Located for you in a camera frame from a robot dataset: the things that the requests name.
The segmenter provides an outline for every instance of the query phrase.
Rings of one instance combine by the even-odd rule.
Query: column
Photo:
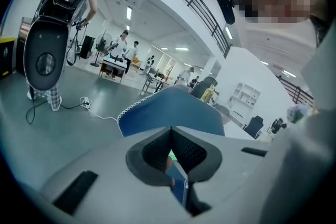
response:
[[[214,67],[215,63],[216,63],[216,58],[213,57],[213,56],[210,56],[208,62],[206,63],[205,67],[203,68],[203,71],[202,71],[202,73],[201,73],[200,78],[198,79],[198,81],[202,81],[206,77],[209,76],[209,74],[210,74],[212,68]]]

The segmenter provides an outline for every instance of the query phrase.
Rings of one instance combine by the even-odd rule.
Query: gray floor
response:
[[[143,98],[140,90],[71,67],[62,75],[60,94],[64,106],[77,105],[81,97],[88,97],[92,111],[114,118]],[[44,99],[38,98],[36,104],[41,101]],[[35,120],[28,125],[25,117],[31,107],[22,75],[16,73],[0,81],[1,150],[14,176],[36,190],[87,150],[122,138],[116,121],[91,118],[81,107],[54,112],[45,103],[36,108]]]

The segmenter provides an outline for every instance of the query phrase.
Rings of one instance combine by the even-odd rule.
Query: black fan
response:
[[[90,64],[90,65],[92,65],[94,67],[98,67],[99,66],[99,64],[97,64],[97,59],[98,59],[99,53],[101,51],[104,51],[104,48],[105,48],[106,44],[110,44],[112,42],[111,35],[106,34],[105,32],[106,32],[106,30],[104,31],[104,34],[101,34],[97,38],[97,43],[96,43],[97,57],[96,57],[96,60]]]

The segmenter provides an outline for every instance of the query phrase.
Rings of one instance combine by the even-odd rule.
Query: table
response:
[[[255,140],[252,136],[246,133],[242,128],[240,128],[236,123],[230,121],[224,125],[224,131],[226,137]]]
[[[111,66],[113,68],[117,68],[118,70],[121,70],[122,71],[122,74],[121,76],[116,76],[118,78],[120,78],[120,82],[122,81],[122,78],[124,76],[124,73],[125,73],[125,70],[127,68],[127,63],[126,61],[124,62],[120,62],[120,61],[115,61],[113,59],[110,58],[110,55],[107,55],[104,59],[103,59],[103,62],[101,64],[101,67],[100,67],[100,71],[99,71],[99,74],[98,76],[102,77],[103,76],[103,73],[110,73],[111,71],[110,70],[107,70],[106,69],[106,66]]]
[[[150,84],[152,82],[156,82],[156,83],[159,83],[159,85],[155,88],[155,92],[158,92],[158,91],[161,91],[163,86],[169,86],[169,84],[163,80],[160,80],[160,79],[157,79],[157,78],[153,78],[151,75],[147,74],[147,78],[146,78],[146,81],[145,81],[145,84],[143,85],[142,87],[142,90],[144,90],[144,88],[147,86],[146,90],[144,91],[145,93],[147,92],[148,90],[148,87],[150,86]]]
[[[164,73],[159,72],[159,71],[155,70],[155,69],[152,68],[152,67],[150,68],[148,74],[149,74],[149,73],[152,73],[152,74],[156,75],[157,77],[159,77],[159,78],[161,78],[161,79],[164,79],[164,77],[165,77],[165,74],[164,74]]]

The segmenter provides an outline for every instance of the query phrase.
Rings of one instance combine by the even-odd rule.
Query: office chair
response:
[[[258,131],[263,127],[264,119],[255,116],[251,119],[250,123],[244,128],[244,131],[248,133],[250,136],[252,136],[254,139],[256,139]]]

